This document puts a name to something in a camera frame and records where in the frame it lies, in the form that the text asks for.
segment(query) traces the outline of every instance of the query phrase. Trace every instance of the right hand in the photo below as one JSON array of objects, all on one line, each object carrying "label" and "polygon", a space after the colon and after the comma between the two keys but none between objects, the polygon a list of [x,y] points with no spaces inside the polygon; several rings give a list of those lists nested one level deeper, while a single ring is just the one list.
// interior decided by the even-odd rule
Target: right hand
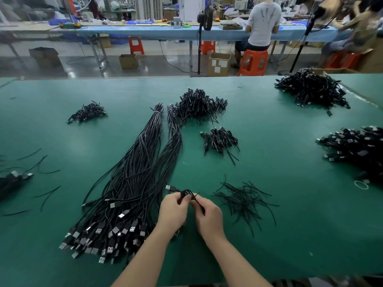
[{"label": "right hand", "polygon": [[198,231],[204,239],[206,245],[214,244],[217,240],[226,239],[223,232],[223,216],[221,209],[216,206],[211,200],[203,198],[200,195],[195,194],[196,199],[205,209],[205,215],[202,213],[202,209],[198,202],[191,200],[195,212],[195,220],[197,223]]}]

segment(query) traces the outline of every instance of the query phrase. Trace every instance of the blue tablecloth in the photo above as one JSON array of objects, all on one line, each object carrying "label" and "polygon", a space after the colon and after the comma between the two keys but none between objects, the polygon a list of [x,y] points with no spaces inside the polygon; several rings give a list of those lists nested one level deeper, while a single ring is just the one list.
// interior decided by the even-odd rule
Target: blue tablecloth
[{"label": "blue tablecloth", "polygon": [[[305,26],[286,25],[280,26],[277,34],[273,34],[272,40],[280,41],[298,41],[303,39]],[[338,30],[334,27],[327,29],[314,29],[310,33],[307,41],[310,42],[330,42],[336,38]],[[197,40],[198,26],[191,28],[175,29],[170,26],[89,26],[79,29],[65,30],[65,33],[75,32],[81,36],[90,36],[95,33],[119,34],[126,36],[135,36],[149,39],[165,39],[165,40]],[[249,37],[249,33],[245,30],[222,30],[219,26],[213,26],[210,31],[202,30],[202,40],[211,41],[237,41]]]}]

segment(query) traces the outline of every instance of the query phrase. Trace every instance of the black shorts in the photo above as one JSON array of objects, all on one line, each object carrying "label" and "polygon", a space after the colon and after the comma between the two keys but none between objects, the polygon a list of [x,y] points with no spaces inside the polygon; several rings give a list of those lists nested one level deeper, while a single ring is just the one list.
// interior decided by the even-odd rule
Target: black shorts
[{"label": "black shorts", "polygon": [[254,51],[265,51],[269,48],[270,44],[267,46],[254,46],[251,45],[248,39],[244,39],[242,41],[237,41],[235,45],[236,51],[246,51],[246,50],[254,50]]}]

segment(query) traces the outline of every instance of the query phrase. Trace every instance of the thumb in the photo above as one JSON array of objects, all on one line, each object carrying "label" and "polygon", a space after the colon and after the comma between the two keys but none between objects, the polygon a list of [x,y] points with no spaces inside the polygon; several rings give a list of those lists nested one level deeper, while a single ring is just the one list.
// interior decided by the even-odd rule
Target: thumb
[{"label": "thumb", "polygon": [[192,207],[193,207],[193,209],[194,209],[195,217],[196,217],[196,218],[203,217],[202,208],[200,207],[200,205],[198,204],[198,202],[196,202],[196,201],[190,201],[190,204],[192,205]]},{"label": "thumb", "polygon": [[182,199],[180,206],[183,208],[188,208],[190,200],[191,200],[191,195],[188,194]]}]

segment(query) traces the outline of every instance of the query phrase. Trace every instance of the stool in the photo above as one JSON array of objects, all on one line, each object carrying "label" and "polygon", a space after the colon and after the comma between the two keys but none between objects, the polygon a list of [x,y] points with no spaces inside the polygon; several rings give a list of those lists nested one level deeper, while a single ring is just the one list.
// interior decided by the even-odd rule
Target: stool
[{"label": "stool", "polygon": [[[249,77],[258,77],[265,75],[266,63],[267,63],[267,50],[265,51],[252,51],[246,50],[242,57],[241,67],[239,68],[238,76],[246,75]],[[247,57],[250,57],[249,64],[244,66],[244,62]],[[259,67],[261,59],[264,58],[264,64]]]},{"label": "stool", "polygon": [[133,41],[129,39],[129,46],[130,46],[130,54],[133,54],[135,52],[141,52],[142,55],[145,55],[144,48],[142,47],[141,39],[137,39],[138,45],[133,45]]},{"label": "stool", "polygon": [[201,47],[202,54],[208,54],[208,51],[210,50],[215,52],[215,41],[213,44],[211,43],[211,41],[201,41],[201,43],[202,44],[199,44],[199,45]]},{"label": "stool", "polygon": [[361,56],[361,52],[337,51],[331,56],[330,61],[324,68],[354,68]]}]

